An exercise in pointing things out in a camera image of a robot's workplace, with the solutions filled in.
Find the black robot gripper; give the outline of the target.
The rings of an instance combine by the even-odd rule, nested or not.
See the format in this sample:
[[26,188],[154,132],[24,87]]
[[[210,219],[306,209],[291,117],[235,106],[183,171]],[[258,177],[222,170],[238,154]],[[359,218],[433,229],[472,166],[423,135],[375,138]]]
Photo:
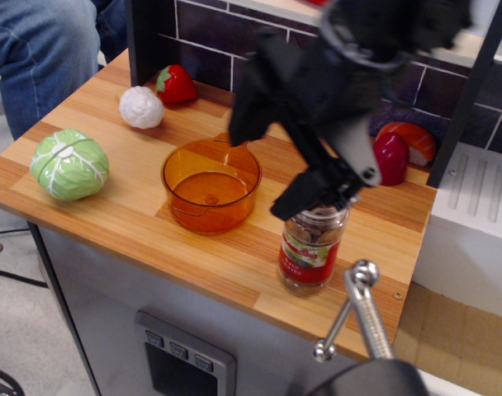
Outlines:
[[232,146],[261,139],[270,124],[288,133],[307,169],[275,200],[271,213],[289,220],[320,205],[348,208],[358,192],[381,184],[368,138],[370,106],[379,98],[369,68],[318,38],[307,49],[278,33],[258,33],[244,65],[230,117]]

